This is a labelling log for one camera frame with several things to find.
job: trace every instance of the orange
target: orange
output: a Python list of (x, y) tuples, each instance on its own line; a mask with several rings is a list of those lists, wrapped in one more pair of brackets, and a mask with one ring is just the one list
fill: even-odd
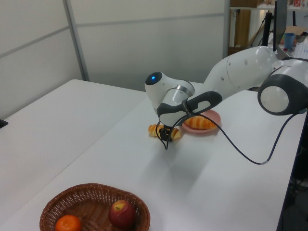
[(80, 220), (76, 216), (65, 215), (57, 221), (55, 231), (81, 231)]

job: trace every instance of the wooden shelf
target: wooden shelf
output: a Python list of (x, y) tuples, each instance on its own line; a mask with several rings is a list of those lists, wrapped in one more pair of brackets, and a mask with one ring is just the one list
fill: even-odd
[[(231, 6), (230, 9), (239, 9), (239, 10), (274, 10), (274, 5), (261, 4), (258, 7), (236, 7)], [(308, 8), (295, 7), (292, 5), (288, 5), (288, 11), (303, 11), (308, 13)]]

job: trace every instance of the cup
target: cup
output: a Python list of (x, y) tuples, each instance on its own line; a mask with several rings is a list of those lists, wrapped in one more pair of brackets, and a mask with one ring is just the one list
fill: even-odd
[(295, 38), (295, 34), (294, 33), (285, 33), (284, 34), (284, 48), (286, 49), (290, 49), (293, 46), (293, 41)]

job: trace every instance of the red apple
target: red apple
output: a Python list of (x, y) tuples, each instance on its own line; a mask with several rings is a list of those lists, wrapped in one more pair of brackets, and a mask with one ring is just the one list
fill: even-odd
[(127, 230), (135, 222), (136, 211), (130, 202), (120, 200), (111, 205), (108, 217), (113, 226)]

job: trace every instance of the pastry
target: pastry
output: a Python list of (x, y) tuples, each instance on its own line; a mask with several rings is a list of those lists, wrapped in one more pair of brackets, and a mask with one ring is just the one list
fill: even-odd
[[(162, 125), (162, 124), (158, 125), (157, 133), (158, 133), (159, 137), (160, 137), (159, 130), (162, 129), (163, 127), (164, 127), (164, 125)], [(156, 135), (156, 124), (150, 125), (148, 130), (149, 130), (150, 136), (157, 137), (157, 135)], [(173, 130), (171, 132), (172, 140), (174, 141), (174, 140), (179, 139), (181, 137), (182, 137), (181, 131), (177, 128), (173, 128)]]
[(194, 116), (184, 121), (184, 124), (187, 126), (194, 128), (194, 129), (200, 129), (200, 130), (206, 130), (206, 129), (213, 129), (216, 128), (216, 125), (209, 121), (208, 119), (202, 117), (202, 116)]

